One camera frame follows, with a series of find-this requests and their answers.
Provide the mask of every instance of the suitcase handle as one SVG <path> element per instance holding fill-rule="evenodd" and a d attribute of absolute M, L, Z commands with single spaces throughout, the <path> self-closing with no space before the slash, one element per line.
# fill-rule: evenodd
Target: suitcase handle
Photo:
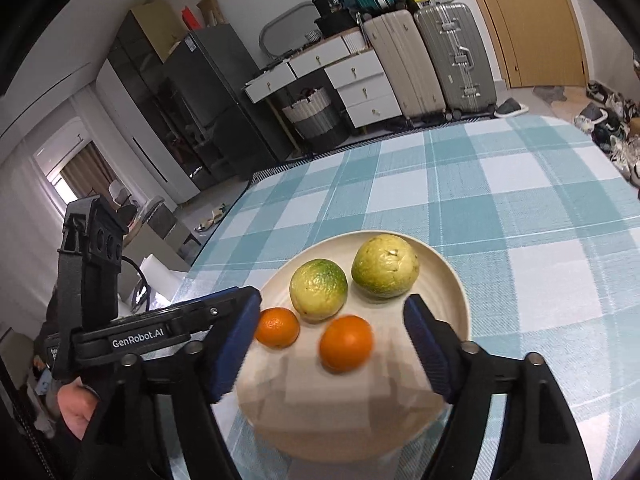
<path fill-rule="evenodd" d="M 469 66 L 466 70 L 471 72 L 476 67 L 474 58 L 471 56 L 471 51 L 466 46 L 460 46 L 459 49 L 466 54 L 466 58 L 469 60 Z"/>

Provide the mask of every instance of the wooden door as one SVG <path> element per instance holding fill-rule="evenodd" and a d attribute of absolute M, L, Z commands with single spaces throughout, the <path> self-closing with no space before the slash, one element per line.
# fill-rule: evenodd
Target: wooden door
<path fill-rule="evenodd" d="M 570 0 L 484 2 L 512 88 L 586 84 L 582 43 Z"/>

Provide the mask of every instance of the ceramic plate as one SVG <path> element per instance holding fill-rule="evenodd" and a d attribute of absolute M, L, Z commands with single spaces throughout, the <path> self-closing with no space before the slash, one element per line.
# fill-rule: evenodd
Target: ceramic plate
<path fill-rule="evenodd" d="M 240 409 L 255 431 L 277 449 L 316 462 L 351 462 L 401 447 L 433 422 L 444 408 L 430 387 L 402 323 L 408 294 L 420 294 L 437 319 L 460 339 L 469 339 L 469 307 L 454 270 L 420 240 L 409 242 L 420 260 L 420 275 L 407 294 L 374 301 L 351 279 L 360 246 L 382 231 L 359 231 L 324 240 L 289 260 L 261 290 L 262 306 L 295 312 L 289 282 L 295 270 L 315 258 L 338 264 L 347 275 L 346 304 L 336 316 L 355 314 L 374 332 L 369 361 L 335 375 L 322 368 L 318 341 L 328 323 L 301 320 L 300 336 L 287 349 L 253 341 L 236 381 Z"/>

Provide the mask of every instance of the plaid tablecloth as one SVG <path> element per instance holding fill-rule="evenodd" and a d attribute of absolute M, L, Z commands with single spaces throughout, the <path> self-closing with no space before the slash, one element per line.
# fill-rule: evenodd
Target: plaid tablecloth
<path fill-rule="evenodd" d="M 640 440 L 640 205 L 573 126 L 523 116 L 397 137 L 270 176 L 204 247 L 176 300 L 262 286 L 288 259 L 360 229 L 425 241 L 456 269 L 487 351 L 549 362 L 595 479 Z M 504 399 L 474 478 L 489 478 Z M 418 479 L 440 420 L 403 449 L 353 465 L 292 459 L 255 436 L 231 393 L 214 408 L 244 480 Z M 177 478 L 184 462 L 174 457 Z"/>

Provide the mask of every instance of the screw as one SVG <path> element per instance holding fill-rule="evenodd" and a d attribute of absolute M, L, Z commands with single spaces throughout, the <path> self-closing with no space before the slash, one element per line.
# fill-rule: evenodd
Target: screw
<path fill-rule="evenodd" d="M 137 355 L 126 354 L 122 359 L 120 359 L 120 362 L 122 363 L 122 366 L 133 366 L 134 364 L 136 364 L 137 360 L 138 360 Z"/>
<path fill-rule="evenodd" d="M 542 357 L 542 355 L 540 355 L 538 352 L 531 352 L 528 356 L 527 359 L 529 360 L 529 362 L 535 366 L 540 366 L 543 365 L 545 363 L 545 358 Z"/>
<path fill-rule="evenodd" d="M 184 346 L 184 351 L 187 352 L 187 354 L 193 355 L 202 352 L 203 348 L 204 345 L 200 341 L 189 341 Z"/>
<path fill-rule="evenodd" d="M 480 347 L 473 341 L 463 341 L 460 346 L 468 354 L 477 354 L 480 351 Z"/>

